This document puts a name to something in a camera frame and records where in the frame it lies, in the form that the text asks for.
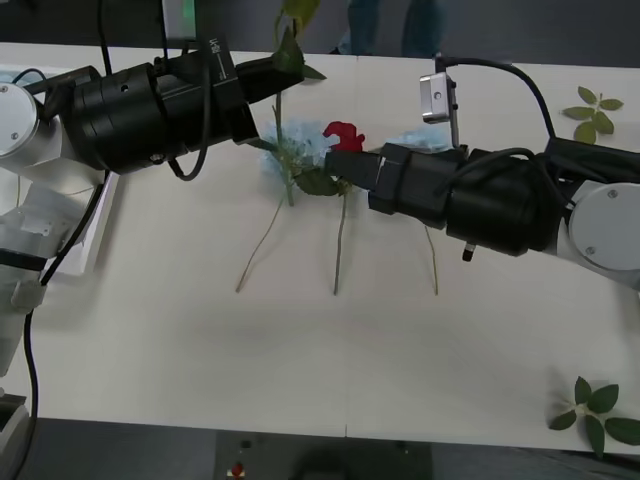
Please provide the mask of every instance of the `small green plant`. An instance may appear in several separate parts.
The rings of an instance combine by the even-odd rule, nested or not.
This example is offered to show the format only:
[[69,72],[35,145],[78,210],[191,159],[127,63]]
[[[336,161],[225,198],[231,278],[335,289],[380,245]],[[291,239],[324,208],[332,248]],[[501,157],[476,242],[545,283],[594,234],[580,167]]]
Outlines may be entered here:
[[619,392],[618,385],[607,385],[592,392],[591,385],[584,378],[578,377],[574,387],[575,403],[569,402],[571,409],[554,418],[549,428],[566,430],[576,423],[578,416],[583,417],[589,443],[598,458],[604,455],[605,430],[619,442],[640,445],[640,421],[631,418],[603,417],[611,412],[617,403]]
[[616,98],[605,98],[603,100],[602,93],[596,96],[595,93],[585,87],[578,87],[578,95],[589,106],[565,108],[562,111],[563,115],[582,121],[573,132],[573,139],[593,145],[596,143],[598,133],[612,135],[615,127],[603,110],[611,112],[620,110],[624,103]]

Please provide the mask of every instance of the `green leaves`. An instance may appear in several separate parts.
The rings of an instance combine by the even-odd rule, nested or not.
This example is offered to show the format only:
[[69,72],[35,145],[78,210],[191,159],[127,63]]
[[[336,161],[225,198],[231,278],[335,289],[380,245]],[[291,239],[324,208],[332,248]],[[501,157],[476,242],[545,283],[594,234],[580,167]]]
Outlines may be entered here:
[[600,102],[600,108],[602,108],[603,110],[609,110],[612,112],[615,110],[620,110],[623,105],[624,103],[622,103],[617,98],[607,98]]
[[304,193],[322,197],[338,194],[338,183],[320,167],[308,168],[293,177]]
[[571,410],[570,412],[563,413],[562,415],[554,418],[549,424],[549,428],[551,430],[566,430],[576,423],[577,418],[578,416],[576,415],[575,410]]
[[273,66],[285,73],[302,73],[304,56],[290,27],[285,29],[280,48],[273,54]]
[[598,458],[602,458],[604,455],[604,428],[602,428],[602,423],[591,415],[587,415],[584,421],[591,448]]
[[585,87],[578,87],[578,95],[590,107],[570,107],[562,110],[562,114],[573,120],[586,120],[578,125],[573,132],[573,139],[577,142],[594,144],[597,134],[612,135],[615,128],[613,122],[602,110],[615,111],[622,108],[622,103],[617,98],[602,99]]
[[631,418],[609,418],[604,423],[607,433],[627,445],[640,445],[640,421]]
[[596,127],[593,122],[588,121],[578,125],[573,132],[573,139],[576,142],[589,143],[591,145],[596,143]]
[[607,413],[615,406],[618,401],[618,393],[620,387],[618,385],[607,385],[602,387],[591,395],[587,402],[587,407],[593,413]]
[[593,126],[604,135],[611,135],[613,133],[613,122],[609,120],[609,117],[604,112],[596,112],[593,116]]
[[587,403],[589,401],[589,398],[591,397],[591,385],[589,385],[589,382],[587,382],[584,378],[578,377],[573,390],[576,405]]
[[631,418],[608,418],[604,421],[602,414],[610,412],[618,402],[620,388],[618,385],[607,385],[592,392],[591,385],[582,377],[578,377],[574,386],[575,404],[569,412],[557,416],[549,424],[551,430],[566,430],[576,423],[578,415],[584,416],[585,428],[591,448],[602,458],[606,432],[612,438],[627,445],[640,445],[640,421]]
[[304,78],[310,78],[312,80],[326,80],[327,79],[327,77],[325,77],[322,73],[317,71],[315,68],[311,68],[309,65],[304,65],[302,67],[302,75],[304,76]]
[[562,113],[574,120],[586,120],[587,118],[591,118],[593,114],[596,113],[596,110],[591,107],[571,107],[565,108]]
[[293,19],[298,34],[309,24],[320,0],[284,0],[282,11]]
[[578,87],[578,95],[580,95],[580,98],[589,105],[595,105],[598,101],[596,94],[585,87]]

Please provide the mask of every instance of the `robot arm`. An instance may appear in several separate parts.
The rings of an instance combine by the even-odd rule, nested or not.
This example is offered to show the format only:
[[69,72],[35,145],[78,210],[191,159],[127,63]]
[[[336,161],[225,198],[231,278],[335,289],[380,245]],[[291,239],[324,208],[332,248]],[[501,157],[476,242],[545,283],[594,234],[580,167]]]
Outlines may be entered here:
[[420,81],[423,119],[450,122],[453,148],[428,153],[386,144],[379,154],[331,152],[330,173],[368,190],[373,210],[446,228],[466,242],[465,261],[476,246],[512,256],[531,249],[640,290],[640,155],[557,138],[542,96],[522,72],[546,113],[545,151],[469,151],[458,145],[456,84],[444,71],[458,62],[437,64],[440,71]]
[[23,204],[0,216],[0,376],[25,314],[42,301],[47,260],[68,241],[105,172],[168,163],[193,179],[179,156],[200,150],[204,161],[208,145],[257,139],[248,105],[302,81],[272,58],[235,66],[222,40],[209,45],[212,62],[195,51],[106,77],[85,67],[25,88],[0,83],[0,167],[33,182]]

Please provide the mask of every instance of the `black cable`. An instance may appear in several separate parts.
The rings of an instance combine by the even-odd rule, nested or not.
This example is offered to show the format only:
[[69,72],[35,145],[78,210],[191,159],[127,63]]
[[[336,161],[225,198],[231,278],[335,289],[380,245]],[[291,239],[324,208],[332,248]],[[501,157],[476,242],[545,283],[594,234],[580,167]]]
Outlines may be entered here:
[[511,157],[513,155],[524,155],[529,160],[533,160],[535,155],[533,152],[526,148],[506,148],[504,150],[497,150],[489,153],[478,160],[467,163],[464,167],[456,170],[449,178],[447,178],[442,184],[434,190],[436,195],[442,195],[447,189],[449,189],[459,178],[463,177],[472,170],[478,167],[482,167],[488,163],[495,162],[496,160]]
[[480,67],[496,68],[498,70],[511,73],[518,77],[520,80],[527,84],[529,90],[531,90],[531,92],[533,93],[533,96],[536,97],[536,101],[538,102],[538,106],[540,107],[540,111],[542,112],[542,117],[544,118],[544,124],[547,127],[549,138],[556,138],[556,131],[553,128],[553,122],[551,120],[551,114],[549,113],[549,107],[547,107],[547,102],[545,102],[544,97],[542,96],[542,92],[540,92],[540,89],[529,75],[513,65],[492,62],[491,60],[456,57],[438,57],[436,59],[437,70],[440,70],[442,66],[454,67],[456,65],[476,65]]
[[23,345],[24,345],[24,356],[27,360],[27,368],[29,369],[29,381],[31,383],[31,418],[29,418],[29,425],[27,427],[27,439],[25,440],[25,444],[23,447],[22,458],[20,459],[20,463],[18,467],[15,469],[15,473],[11,477],[13,480],[17,480],[24,469],[25,464],[27,463],[27,458],[29,458],[29,452],[31,451],[31,445],[33,444],[33,439],[35,437],[36,431],[36,422],[38,420],[38,406],[40,404],[40,390],[38,386],[38,372],[36,370],[36,363],[33,358],[33,347],[31,344],[31,322],[33,320],[33,310],[29,312],[24,320],[24,331],[23,331]]
[[164,22],[164,5],[162,0],[158,0],[158,11],[160,12],[160,34],[162,35],[162,53],[165,62],[169,61],[169,41],[167,40],[167,25]]
[[104,62],[104,69],[107,75],[111,75],[113,70],[111,68],[111,57],[109,56],[109,47],[107,46],[107,37],[104,34],[104,21],[102,18],[104,10],[104,0],[98,0],[98,35],[100,36],[100,50],[102,51],[102,61]]
[[[102,198],[102,193],[104,191],[105,184],[109,179],[109,172],[106,172],[104,183],[96,186],[93,191],[93,195],[89,200],[89,204],[87,205],[87,209],[84,212],[84,215],[80,219],[78,226],[73,231],[69,239],[64,244],[64,247],[58,252],[55,260],[49,267],[49,269],[45,272],[42,279],[40,280],[40,284],[42,286],[46,286],[51,277],[56,273],[58,267],[65,259],[65,257],[69,254],[71,249],[75,246],[76,242],[87,228],[89,221],[93,217],[100,203],[100,199]],[[27,429],[27,439],[25,441],[25,445],[23,447],[22,458],[20,459],[20,463],[15,470],[15,473],[11,477],[13,480],[17,480],[20,477],[20,474],[24,470],[24,466],[27,463],[27,459],[29,458],[29,452],[31,451],[31,446],[33,445],[33,439],[35,437],[36,424],[38,421],[38,406],[40,402],[40,388],[38,383],[38,372],[36,370],[36,363],[33,356],[33,346],[31,343],[31,324],[33,321],[33,310],[27,314],[24,321],[24,331],[23,331],[23,344],[24,344],[24,356],[27,360],[27,367],[29,370],[29,381],[31,383],[31,417],[29,418],[29,426]]]
[[207,63],[206,55],[202,55],[204,65],[202,66],[202,95],[204,97],[203,110],[204,118],[202,121],[202,141],[200,143],[200,152],[198,153],[198,159],[196,165],[193,167],[193,171],[185,175],[178,161],[173,158],[169,160],[169,166],[173,173],[180,180],[190,182],[195,179],[204,166],[204,160],[207,156],[207,150],[209,149],[209,134],[211,131],[211,73],[209,71],[209,64]]
[[16,78],[14,78],[11,83],[13,83],[14,85],[17,84],[20,80],[22,80],[26,75],[30,74],[30,73],[37,73],[38,75],[40,75],[40,77],[43,80],[47,80],[47,77],[45,76],[44,73],[42,73],[41,70],[38,70],[37,68],[27,68],[26,70],[20,72]]

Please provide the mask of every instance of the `green leaf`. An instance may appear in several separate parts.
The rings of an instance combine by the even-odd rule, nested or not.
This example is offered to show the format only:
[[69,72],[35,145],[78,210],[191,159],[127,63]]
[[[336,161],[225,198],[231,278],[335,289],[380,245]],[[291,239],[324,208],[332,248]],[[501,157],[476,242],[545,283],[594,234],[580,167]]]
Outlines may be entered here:
[[595,105],[596,103],[598,103],[598,97],[596,97],[596,94],[588,88],[578,87],[578,95],[580,95],[580,98],[589,105]]
[[266,150],[267,152],[277,152],[278,147],[276,147],[273,143],[267,142],[262,138],[257,138],[256,140],[252,140],[247,142],[247,145],[251,145],[254,148],[259,148],[260,150]]
[[618,393],[620,387],[618,385],[607,385],[602,387],[591,395],[587,402],[587,408],[593,413],[607,413],[615,406],[618,401]]
[[276,53],[273,54],[273,66],[276,70],[285,73],[301,73],[304,66],[304,56],[293,37],[290,27],[287,27],[282,37],[282,43]]
[[640,445],[640,421],[631,418],[608,418],[604,423],[607,433],[627,445]]
[[578,125],[575,132],[573,132],[573,139],[577,142],[591,145],[596,143],[596,127],[594,127],[593,122],[588,121]]
[[611,135],[613,133],[613,122],[609,120],[607,114],[604,112],[596,112],[593,116],[593,126],[599,133],[604,135]]
[[587,437],[589,438],[589,443],[591,443],[591,448],[598,458],[602,458],[604,455],[604,428],[602,428],[602,423],[592,415],[584,417],[584,421],[587,426]]
[[563,413],[562,415],[554,418],[549,424],[549,428],[551,430],[566,430],[571,425],[576,423],[577,418],[578,416],[576,415],[576,412],[574,410],[571,410],[570,412]]
[[321,74],[315,68],[311,68],[309,65],[304,65],[302,67],[302,75],[304,76],[304,78],[311,78],[313,80],[326,80],[327,79],[327,77],[325,77],[323,74]]
[[332,197],[338,193],[338,184],[322,168],[303,170],[293,180],[308,195]]
[[563,115],[573,118],[574,120],[586,120],[587,118],[591,118],[594,113],[596,113],[596,110],[591,107],[571,107],[565,108],[562,111]]
[[591,385],[584,378],[578,377],[576,386],[574,387],[576,405],[587,403],[591,397]]
[[284,0],[282,9],[293,19],[296,33],[300,35],[315,15],[318,5],[320,0]]
[[617,98],[607,98],[600,102],[600,108],[611,111],[620,110],[623,105],[624,103],[622,103]]

